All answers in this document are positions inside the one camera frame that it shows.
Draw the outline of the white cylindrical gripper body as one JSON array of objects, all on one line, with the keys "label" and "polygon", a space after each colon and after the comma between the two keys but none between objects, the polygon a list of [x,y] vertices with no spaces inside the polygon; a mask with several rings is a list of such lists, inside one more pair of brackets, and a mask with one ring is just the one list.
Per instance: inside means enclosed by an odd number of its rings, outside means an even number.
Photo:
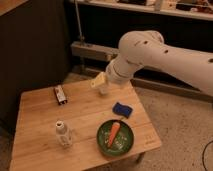
[{"label": "white cylindrical gripper body", "polygon": [[115,84],[125,84],[130,81],[134,73],[141,68],[139,64],[132,63],[125,58],[118,56],[111,60],[106,67],[107,80]]}]

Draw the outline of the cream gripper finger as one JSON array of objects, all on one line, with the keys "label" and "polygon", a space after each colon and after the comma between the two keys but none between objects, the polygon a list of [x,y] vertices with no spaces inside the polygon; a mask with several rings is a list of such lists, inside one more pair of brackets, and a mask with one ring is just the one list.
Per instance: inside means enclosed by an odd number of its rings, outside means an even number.
[{"label": "cream gripper finger", "polygon": [[98,88],[107,83],[106,74],[104,72],[100,72],[94,79],[91,80],[91,87]]}]

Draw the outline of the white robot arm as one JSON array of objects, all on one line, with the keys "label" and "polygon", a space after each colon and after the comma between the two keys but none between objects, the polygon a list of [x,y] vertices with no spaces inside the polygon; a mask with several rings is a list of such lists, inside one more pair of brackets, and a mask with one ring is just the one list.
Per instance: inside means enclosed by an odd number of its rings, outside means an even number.
[{"label": "white robot arm", "polygon": [[213,53],[167,45],[154,30],[125,33],[118,50],[106,70],[91,81],[101,94],[108,93],[110,83],[125,84],[138,70],[152,67],[213,96]]}]

